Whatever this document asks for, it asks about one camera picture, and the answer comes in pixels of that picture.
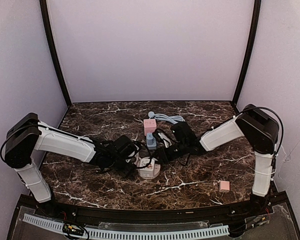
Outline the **pink cube socket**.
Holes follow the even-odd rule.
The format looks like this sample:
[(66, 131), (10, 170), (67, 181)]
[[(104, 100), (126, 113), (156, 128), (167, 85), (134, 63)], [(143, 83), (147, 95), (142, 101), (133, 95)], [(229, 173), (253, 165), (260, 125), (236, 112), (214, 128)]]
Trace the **pink cube socket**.
[(146, 136), (148, 133), (153, 133), (157, 128), (157, 122), (155, 119), (144, 119), (143, 120), (143, 131)]

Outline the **white cube socket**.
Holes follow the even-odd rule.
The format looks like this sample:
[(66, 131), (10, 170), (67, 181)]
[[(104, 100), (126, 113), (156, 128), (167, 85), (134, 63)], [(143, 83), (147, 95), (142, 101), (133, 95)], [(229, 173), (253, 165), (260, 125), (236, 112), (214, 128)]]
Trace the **white cube socket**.
[(140, 161), (138, 162), (138, 169), (143, 169), (143, 168), (146, 168), (147, 166), (149, 166), (152, 162), (155, 162), (155, 160), (152, 158), (150, 159), (149, 157), (144, 157), (144, 158), (141, 158)]

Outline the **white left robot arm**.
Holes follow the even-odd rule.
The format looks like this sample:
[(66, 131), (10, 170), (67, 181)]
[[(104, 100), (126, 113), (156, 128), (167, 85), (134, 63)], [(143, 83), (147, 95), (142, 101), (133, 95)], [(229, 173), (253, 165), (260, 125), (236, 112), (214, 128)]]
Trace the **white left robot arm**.
[(131, 159), (141, 148), (139, 142), (125, 135), (114, 141), (74, 135), (40, 121), (38, 115), (31, 112), (7, 132), (0, 147), (0, 158), (17, 172), (35, 200), (43, 204), (53, 199), (53, 192), (33, 161), (33, 151), (74, 158), (97, 166), (101, 173), (116, 169), (126, 175), (135, 167)]

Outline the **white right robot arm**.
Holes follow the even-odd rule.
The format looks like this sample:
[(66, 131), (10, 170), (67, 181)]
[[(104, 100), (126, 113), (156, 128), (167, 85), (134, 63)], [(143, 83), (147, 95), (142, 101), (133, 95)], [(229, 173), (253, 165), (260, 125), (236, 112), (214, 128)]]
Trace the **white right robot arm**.
[(200, 135), (184, 121), (174, 124), (170, 130), (174, 142), (168, 147), (157, 148), (153, 153), (159, 164), (184, 155), (202, 156), (228, 143), (243, 140), (250, 146), (255, 159), (251, 193), (258, 197), (268, 194), (284, 138), (283, 121), (274, 110), (248, 104), (236, 115)]

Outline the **pink round socket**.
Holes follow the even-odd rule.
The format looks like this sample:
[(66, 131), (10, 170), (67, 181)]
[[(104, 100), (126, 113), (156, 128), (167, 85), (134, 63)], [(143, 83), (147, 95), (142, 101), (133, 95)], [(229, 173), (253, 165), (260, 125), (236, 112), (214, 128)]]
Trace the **pink round socket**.
[(159, 175), (160, 171), (161, 165), (154, 161), (147, 167), (139, 169), (138, 174), (142, 179), (153, 180)]

